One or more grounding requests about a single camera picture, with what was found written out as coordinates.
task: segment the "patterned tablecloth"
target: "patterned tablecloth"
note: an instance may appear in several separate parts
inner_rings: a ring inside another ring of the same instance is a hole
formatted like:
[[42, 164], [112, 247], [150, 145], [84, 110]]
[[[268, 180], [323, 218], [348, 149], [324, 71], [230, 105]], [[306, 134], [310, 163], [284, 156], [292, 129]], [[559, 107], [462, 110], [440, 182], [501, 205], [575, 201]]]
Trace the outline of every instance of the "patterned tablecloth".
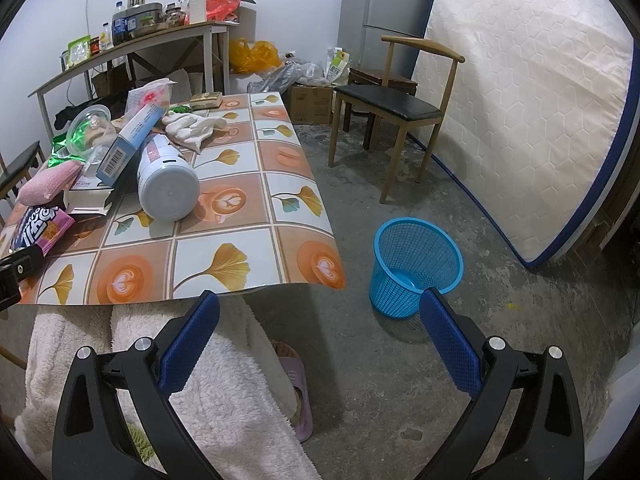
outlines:
[[[200, 178], [193, 211], [153, 220], [129, 187], [107, 216], [66, 232], [41, 275], [23, 282], [22, 303], [138, 303], [297, 282], [343, 288], [329, 219], [280, 95], [225, 96], [198, 113], [230, 128], [200, 155], [183, 151]], [[0, 233], [2, 256], [24, 210], [17, 204]]]

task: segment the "blue plastic basket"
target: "blue plastic basket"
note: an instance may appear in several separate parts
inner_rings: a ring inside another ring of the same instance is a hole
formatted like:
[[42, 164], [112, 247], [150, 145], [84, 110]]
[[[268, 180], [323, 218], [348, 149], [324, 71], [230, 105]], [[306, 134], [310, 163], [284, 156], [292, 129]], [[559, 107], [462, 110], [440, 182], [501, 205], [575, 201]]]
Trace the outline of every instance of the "blue plastic basket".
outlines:
[[417, 218], [395, 218], [383, 224], [373, 242], [369, 299], [389, 317], [402, 318], [418, 310], [422, 292], [430, 286], [441, 294], [462, 278], [462, 255], [442, 229]]

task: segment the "chair backrest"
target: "chair backrest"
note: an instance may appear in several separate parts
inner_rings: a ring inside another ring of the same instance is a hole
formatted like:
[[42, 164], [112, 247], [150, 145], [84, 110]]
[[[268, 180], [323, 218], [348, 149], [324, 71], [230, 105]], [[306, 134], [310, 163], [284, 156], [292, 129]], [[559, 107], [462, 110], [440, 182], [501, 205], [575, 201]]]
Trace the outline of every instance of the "chair backrest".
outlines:
[[382, 86], [387, 86], [389, 83], [389, 73], [391, 72], [391, 60], [394, 56], [394, 45], [400, 43], [406, 46], [412, 46], [419, 48], [430, 54], [436, 56], [449, 57], [451, 59], [451, 69], [449, 70], [449, 77], [444, 87], [444, 93], [442, 94], [442, 101], [440, 102], [440, 111], [445, 113], [447, 111], [447, 105], [449, 105], [449, 98], [451, 97], [451, 91], [453, 90], [453, 81], [456, 78], [456, 69], [458, 63], [464, 63], [465, 57], [460, 56], [457, 52], [454, 52], [450, 48], [439, 44], [437, 41], [425, 40], [424, 38], [411, 38], [407, 36], [382, 36], [382, 41], [388, 41], [389, 50], [386, 53], [385, 73], [382, 77]]

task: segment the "white canister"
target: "white canister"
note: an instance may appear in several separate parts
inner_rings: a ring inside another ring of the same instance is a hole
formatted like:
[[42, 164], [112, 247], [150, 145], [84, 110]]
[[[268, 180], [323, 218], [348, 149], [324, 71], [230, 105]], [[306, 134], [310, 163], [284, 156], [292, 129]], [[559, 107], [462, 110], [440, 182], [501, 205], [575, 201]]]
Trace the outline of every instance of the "white canister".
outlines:
[[195, 170], [166, 136], [150, 134], [142, 144], [138, 166], [138, 196], [145, 213], [176, 221], [191, 212], [199, 195]]

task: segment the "orange plastic bag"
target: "orange plastic bag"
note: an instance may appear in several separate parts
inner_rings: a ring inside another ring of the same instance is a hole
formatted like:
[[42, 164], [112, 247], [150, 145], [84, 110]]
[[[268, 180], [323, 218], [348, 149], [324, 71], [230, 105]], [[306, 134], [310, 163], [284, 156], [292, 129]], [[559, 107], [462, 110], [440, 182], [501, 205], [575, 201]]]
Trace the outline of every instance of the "orange plastic bag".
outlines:
[[267, 70], [272, 66], [280, 66], [278, 49], [268, 41], [256, 41], [249, 48], [245, 38], [229, 42], [229, 63], [234, 72], [239, 74], [251, 74]]
[[240, 0], [206, 0], [207, 21], [218, 20], [222, 22], [227, 16], [233, 14], [240, 6]]

